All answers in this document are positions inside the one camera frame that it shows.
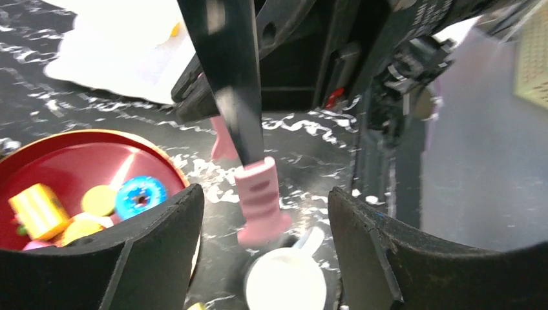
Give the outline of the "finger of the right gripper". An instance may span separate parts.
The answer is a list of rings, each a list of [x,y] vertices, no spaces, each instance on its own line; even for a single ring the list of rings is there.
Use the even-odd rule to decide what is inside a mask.
[[[181,0],[178,6],[242,164],[262,161],[254,2]]]

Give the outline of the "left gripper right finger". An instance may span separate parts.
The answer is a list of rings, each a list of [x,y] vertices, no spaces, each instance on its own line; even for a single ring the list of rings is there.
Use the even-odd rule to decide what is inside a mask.
[[[546,309],[547,244],[508,252],[450,242],[336,187],[328,215],[350,309]]]

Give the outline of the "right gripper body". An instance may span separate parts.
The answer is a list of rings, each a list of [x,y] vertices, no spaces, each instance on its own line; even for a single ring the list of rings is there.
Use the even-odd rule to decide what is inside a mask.
[[[262,112],[337,106],[410,1],[253,1]],[[171,96],[182,121],[220,115],[196,52]]]

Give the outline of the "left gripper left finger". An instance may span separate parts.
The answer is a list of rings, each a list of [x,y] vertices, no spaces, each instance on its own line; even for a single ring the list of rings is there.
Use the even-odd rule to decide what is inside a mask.
[[[1,308],[182,309],[203,213],[194,184],[66,247],[1,251]]]

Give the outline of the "yellow triangle cake slice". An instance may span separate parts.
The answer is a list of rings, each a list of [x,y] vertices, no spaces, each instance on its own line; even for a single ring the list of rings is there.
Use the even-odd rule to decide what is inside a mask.
[[[180,23],[176,22],[171,30],[170,37],[176,37],[179,33]]]

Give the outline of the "blue toy donut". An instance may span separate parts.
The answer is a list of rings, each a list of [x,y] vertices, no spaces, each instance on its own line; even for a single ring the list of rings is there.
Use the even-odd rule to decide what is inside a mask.
[[[114,209],[121,220],[137,216],[163,203],[168,192],[158,179],[137,176],[126,181],[116,193]]]

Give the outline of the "white tiered cake stand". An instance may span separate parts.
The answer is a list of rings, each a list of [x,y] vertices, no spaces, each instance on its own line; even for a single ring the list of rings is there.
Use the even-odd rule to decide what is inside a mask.
[[[173,105],[171,89],[195,54],[176,1],[51,1],[75,13],[46,76]],[[170,37],[176,22],[179,33]]]

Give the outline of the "red round tray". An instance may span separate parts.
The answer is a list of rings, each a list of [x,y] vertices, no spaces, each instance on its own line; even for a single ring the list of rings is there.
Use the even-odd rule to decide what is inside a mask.
[[[18,236],[8,200],[42,183],[51,188],[69,216],[82,213],[81,199],[91,188],[115,191],[131,178],[151,176],[169,199],[190,187],[168,155],[133,134],[77,130],[35,141],[1,161],[1,251],[24,252],[29,237]]]

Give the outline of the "pink handled metal tongs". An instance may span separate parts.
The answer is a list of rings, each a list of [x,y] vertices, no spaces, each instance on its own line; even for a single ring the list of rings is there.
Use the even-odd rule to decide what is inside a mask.
[[[275,160],[240,166],[234,173],[239,204],[246,220],[237,232],[240,245],[260,247],[277,239],[291,225],[291,217],[280,210],[279,182]]]

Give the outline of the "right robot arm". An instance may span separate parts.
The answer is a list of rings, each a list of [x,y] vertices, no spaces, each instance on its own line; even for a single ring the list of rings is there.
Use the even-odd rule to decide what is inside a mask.
[[[179,1],[195,49],[174,84],[184,122],[225,116],[244,163],[263,112],[330,109],[368,88],[403,44],[508,1]]]

